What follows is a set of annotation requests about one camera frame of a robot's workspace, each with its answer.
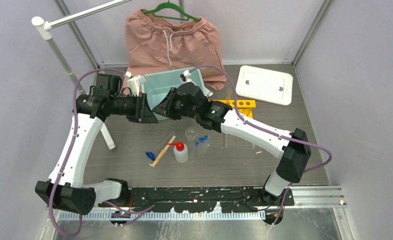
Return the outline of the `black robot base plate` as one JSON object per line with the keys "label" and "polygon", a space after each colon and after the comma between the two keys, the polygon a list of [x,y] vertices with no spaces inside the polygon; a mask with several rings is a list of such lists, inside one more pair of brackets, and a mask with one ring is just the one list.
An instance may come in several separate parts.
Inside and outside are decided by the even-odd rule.
{"label": "black robot base plate", "polygon": [[222,213],[255,213],[275,210],[282,199],[265,201],[259,186],[212,187],[132,187],[121,200],[111,202],[122,209],[142,211],[153,206],[153,213],[211,213],[219,207]]}

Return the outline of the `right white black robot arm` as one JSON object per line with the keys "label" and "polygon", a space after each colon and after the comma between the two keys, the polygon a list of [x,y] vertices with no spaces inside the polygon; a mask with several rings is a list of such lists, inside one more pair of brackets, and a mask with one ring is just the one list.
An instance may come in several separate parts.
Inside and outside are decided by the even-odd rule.
{"label": "right white black robot arm", "polygon": [[301,181],[311,157],[311,148],[303,143],[308,139],[305,131],[297,128],[290,132],[251,120],[226,103],[209,100],[191,82],[172,87],[152,111],[171,120],[193,118],[206,130],[239,137],[278,158],[279,164],[262,191],[263,201],[270,206],[281,200],[286,187]]}

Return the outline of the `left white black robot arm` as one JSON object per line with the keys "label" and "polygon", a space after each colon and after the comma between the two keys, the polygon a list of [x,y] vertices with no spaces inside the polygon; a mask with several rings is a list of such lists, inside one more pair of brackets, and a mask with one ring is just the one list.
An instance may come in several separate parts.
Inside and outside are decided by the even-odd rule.
{"label": "left white black robot arm", "polygon": [[84,184],[84,172],[94,141],[111,115],[125,116],[129,122],[156,124],[145,93],[125,95],[121,78],[103,74],[88,94],[73,98],[73,117],[69,137],[61,156],[46,181],[38,181],[36,194],[50,207],[79,215],[87,215],[103,202],[119,207],[127,205],[131,194],[125,180],[107,178]]}

